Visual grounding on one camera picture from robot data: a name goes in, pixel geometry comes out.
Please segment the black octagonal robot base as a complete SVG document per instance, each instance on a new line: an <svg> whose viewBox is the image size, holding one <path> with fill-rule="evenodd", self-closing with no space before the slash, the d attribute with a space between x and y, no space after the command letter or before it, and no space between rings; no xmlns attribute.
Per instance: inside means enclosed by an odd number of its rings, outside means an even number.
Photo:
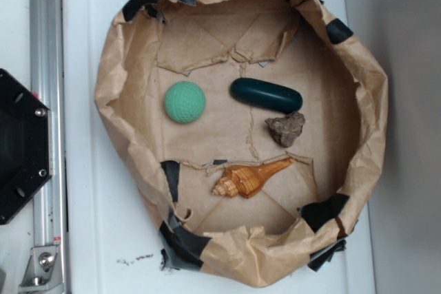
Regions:
<svg viewBox="0 0 441 294"><path fill-rule="evenodd" d="M9 223L51 178L50 110L1 70L1 224Z"/></svg>

